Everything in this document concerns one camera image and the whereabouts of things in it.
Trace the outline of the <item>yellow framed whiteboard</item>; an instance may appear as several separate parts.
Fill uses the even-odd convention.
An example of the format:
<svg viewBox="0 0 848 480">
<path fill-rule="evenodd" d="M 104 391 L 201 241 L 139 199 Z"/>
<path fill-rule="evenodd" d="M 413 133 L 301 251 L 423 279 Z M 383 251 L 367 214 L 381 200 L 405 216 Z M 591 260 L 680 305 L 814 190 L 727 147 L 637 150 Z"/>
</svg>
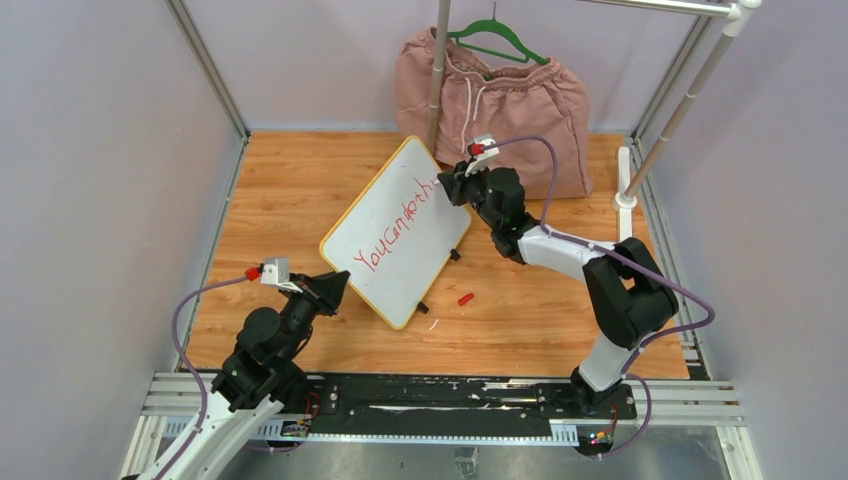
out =
<svg viewBox="0 0 848 480">
<path fill-rule="evenodd" d="M 404 328 L 468 232 L 471 213 L 430 183 L 439 165 L 407 137 L 322 239 L 319 253 L 391 328 Z"/>
</svg>

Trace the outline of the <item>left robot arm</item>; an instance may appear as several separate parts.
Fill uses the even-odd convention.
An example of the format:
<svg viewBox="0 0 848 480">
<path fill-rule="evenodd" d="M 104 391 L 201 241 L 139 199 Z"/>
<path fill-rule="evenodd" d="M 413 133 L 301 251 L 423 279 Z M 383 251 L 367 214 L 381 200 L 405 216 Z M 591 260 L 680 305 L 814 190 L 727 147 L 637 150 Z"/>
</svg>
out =
<svg viewBox="0 0 848 480">
<path fill-rule="evenodd" d="M 337 314 L 350 279 L 346 270 L 309 276 L 290 271 L 286 258 L 248 268 L 239 282 L 259 281 L 287 299 L 280 310 L 251 311 L 233 352 L 206 384 L 190 361 L 184 363 L 200 390 L 200 406 L 168 449 L 140 473 L 142 479 L 215 479 L 247 447 L 259 427 L 279 413 L 304 404 L 312 417 L 317 395 L 295 359 L 318 316 Z"/>
</svg>

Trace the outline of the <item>red marker cap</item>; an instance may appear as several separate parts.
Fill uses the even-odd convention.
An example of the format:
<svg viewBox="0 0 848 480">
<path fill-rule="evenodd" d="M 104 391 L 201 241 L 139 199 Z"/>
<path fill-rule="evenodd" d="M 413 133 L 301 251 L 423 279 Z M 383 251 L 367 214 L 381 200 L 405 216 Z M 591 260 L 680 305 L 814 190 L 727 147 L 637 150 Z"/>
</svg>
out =
<svg viewBox="0 0 848 480">
<path fill-rule="evenodd" d="M 457 301 L 457 304 L 458 304 L 459 306 L 464 306 L 464 305 L 466 305 L 469 301 L 471 301 L 474 297 L 475 297 L 475 295 L 474 295 L 473 293 L 468 293 L 468 294 L 466 294 L 466 295 L 462 296 L 462 297 L 461 297 L 461 298 Z"/>
</svg>

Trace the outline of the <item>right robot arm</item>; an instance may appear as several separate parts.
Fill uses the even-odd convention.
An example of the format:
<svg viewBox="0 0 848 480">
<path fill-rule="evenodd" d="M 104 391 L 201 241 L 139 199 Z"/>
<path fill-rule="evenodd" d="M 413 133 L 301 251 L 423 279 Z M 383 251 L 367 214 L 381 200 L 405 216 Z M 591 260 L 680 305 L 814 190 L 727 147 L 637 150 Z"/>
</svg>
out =
<svg viewBox="0 0 848 480">
<path fill-rule="evenodd" d="M 637 238 L 594 243 L 553 230 L 526 209 L 513 168 L 469 171 L 460 162 L 437 176 L 450 203 L 470 206 L 490 228 L 498 253 L 582 281 L 600 334 L 570 377 L 567 401 L 584 417 L 611 403 L 640 343 L 660 331 L 679 303 L 646 245 Z"/>
</svg>

